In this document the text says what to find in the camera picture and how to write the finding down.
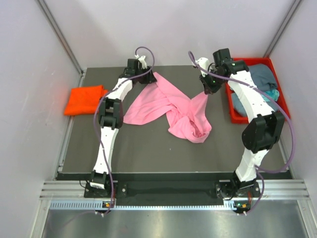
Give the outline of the pink t-shirt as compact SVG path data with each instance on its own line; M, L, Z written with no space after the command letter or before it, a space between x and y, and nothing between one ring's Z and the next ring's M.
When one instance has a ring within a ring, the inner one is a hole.
M141 91L123 122L145 125L165 115L169 133L192 143L203 143L212 129L206 117L208 96L201 92L191 99L157 72L154 77L157 81Z

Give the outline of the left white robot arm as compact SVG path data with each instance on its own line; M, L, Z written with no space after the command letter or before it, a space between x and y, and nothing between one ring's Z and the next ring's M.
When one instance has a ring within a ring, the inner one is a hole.
M100 196L114 200L111 159L116 136L123 125L123 100L136 83L151 84L156 81L153 67L147 65L146 57L136 55L134 59L128 59L115 87L101 96L98 102L93 125L100 145L89 188L95 189Z

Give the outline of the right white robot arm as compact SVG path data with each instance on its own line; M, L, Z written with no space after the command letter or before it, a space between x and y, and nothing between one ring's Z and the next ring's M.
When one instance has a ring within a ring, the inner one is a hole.
M279 141L285 118L265 101L243 60L234 60L229 49L214 52L213 59L214 67L211 67L207 58L195 61L201 70L200 81L205 93L213 94L227 82L241 102L249 122L242 132L245 149L241 162L233 172L230 182L217 188L220 198L230 200L253 190L257 168L273 145Z

